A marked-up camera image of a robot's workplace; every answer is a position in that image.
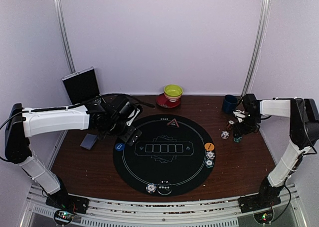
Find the white blue chip stack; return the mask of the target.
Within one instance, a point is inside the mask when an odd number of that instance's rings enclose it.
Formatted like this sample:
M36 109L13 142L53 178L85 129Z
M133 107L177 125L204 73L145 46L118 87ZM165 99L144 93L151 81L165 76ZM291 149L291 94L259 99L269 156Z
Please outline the white blue chip stack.
M226 131L226 130L222 131L222 133L221 133L221 138L222 139L228 139L229 136L230 136L230 133L228 131Z

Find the blue round blind button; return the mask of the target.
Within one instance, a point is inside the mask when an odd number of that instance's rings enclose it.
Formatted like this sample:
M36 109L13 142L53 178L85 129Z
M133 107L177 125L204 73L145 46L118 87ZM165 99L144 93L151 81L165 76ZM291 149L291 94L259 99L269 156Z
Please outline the blue round blind button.
M123 151L124 148L125 148L125 144L124 143L117 143L117 144L115 144L115 147L114 147L114 149L116 151Z

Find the orange round blind button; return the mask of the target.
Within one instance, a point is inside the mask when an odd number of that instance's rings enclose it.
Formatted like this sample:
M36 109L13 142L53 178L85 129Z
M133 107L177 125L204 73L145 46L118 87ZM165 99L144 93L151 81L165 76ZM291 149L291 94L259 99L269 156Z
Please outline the orange round blind button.
M211 142L208 142L204 145L204 148L207 152L213 151L215 149L215 145Z

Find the red black triangle dealer marker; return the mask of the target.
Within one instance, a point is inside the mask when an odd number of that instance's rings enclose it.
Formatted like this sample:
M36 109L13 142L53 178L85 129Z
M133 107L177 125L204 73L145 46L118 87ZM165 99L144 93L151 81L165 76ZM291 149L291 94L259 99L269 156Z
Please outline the red black triangle dealer marker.
M170 127L176 127L176 128L179 128L179 124L177 122L177 120L174 118L173 120L171 120L167 126L170 126Z

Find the green chip stack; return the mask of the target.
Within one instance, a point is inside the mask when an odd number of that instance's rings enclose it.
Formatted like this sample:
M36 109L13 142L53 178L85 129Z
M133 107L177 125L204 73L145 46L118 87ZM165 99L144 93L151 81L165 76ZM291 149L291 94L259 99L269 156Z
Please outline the green chip stack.
M214 161L213 161L212 159L207 159L207 160L205 161L205 166L206 166L207 168L213 168L213 167L214 167Z
M233 140L234 140L234 142L236 142L236 143L240 143L241 142L241 140L242 140L242 136L238 136L238 137L235 137Z

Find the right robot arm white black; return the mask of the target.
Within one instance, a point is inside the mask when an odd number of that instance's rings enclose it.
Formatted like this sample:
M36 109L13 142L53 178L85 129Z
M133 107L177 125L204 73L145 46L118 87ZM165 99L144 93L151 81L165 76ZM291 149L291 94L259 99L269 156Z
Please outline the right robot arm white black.
M314 99L259 100L254 94L246 94L241 103L245 116L233 124L233 136L236 139L258 131L263 119L279 116L290 120L290 139L281 160L263 179L257 194L239 199L240 207L248 211L279 203L280 192L298 169L303 157L317 154L315 143L319 139L319 112Z

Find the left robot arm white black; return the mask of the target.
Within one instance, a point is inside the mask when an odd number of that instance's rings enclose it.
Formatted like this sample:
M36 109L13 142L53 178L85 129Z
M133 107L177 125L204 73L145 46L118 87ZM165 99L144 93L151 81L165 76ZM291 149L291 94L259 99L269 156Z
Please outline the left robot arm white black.
M5 122L6 161L18 165L52 202L67 209L72 199L62 180L35 154L30 140L50 133L92 129L101 136L117 136L132 144L141 134L133 127L134 119L141 113L141 105L123 95L110 103L87 102L56 108L23 108L15 104Z

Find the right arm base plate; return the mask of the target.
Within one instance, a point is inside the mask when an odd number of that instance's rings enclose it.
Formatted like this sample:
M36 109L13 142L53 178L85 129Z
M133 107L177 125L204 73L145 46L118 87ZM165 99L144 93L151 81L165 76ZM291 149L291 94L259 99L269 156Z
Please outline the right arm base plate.
M238 204L241 210L241 213L254 212L257 210L270 208L273 205L278 205L281 203L279 197L275 197L270 201L263 201L258 198L258 194L250 196L242 196L238 199Z

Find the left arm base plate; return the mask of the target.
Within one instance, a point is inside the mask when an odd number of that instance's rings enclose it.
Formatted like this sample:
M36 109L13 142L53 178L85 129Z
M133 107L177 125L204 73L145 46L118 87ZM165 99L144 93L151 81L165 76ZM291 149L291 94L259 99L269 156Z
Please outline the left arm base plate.
M71 213L86 214L89 199L69 194L53 194L46 198L46 205L59 208Z

